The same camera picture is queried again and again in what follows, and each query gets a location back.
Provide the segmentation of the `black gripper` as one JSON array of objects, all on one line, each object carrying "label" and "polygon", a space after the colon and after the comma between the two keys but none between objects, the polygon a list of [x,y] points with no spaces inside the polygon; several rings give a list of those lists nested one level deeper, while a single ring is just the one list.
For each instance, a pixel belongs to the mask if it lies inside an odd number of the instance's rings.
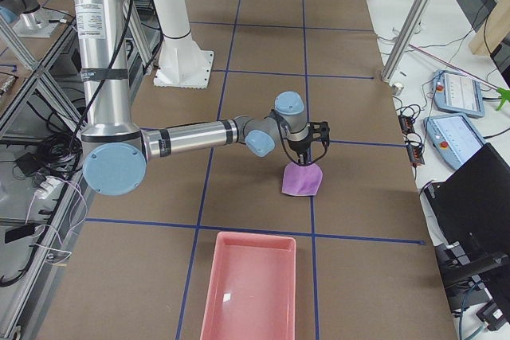
[{"label": "black gripper", "polygon": [[299,166],[306,166],[308,164],[308,150],[311,146],[309,139],[300,141],[287,140],[289,148],[298,155],[297,163]]}]

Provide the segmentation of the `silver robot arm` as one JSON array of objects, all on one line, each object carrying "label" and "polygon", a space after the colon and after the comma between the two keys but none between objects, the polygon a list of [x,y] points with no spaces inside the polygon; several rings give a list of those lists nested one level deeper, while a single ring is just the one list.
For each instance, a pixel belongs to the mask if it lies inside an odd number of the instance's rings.
[{"label": "silver robot arm", "polygon": [[50,38],[59,23],[38,0],[1,0],[1,17],[19,37]]},{"label": "silver robot arm", "polygon": [[[133,0],[73,0],[86,107],[76,127],[84,154],[83,175],[97,193],[133,191],[147,163],[182,152],[233,143],[266,156],[277,144],[292,150],[301,166],[309,163],[313,139],[304,103],[296,92],[281,93],[264,119],[239,116],[145,131],[131,118],[125,37]],[[163,34],[158,86],[205,88],[214,55],[194,41],[184,0],[153,0]]]}]

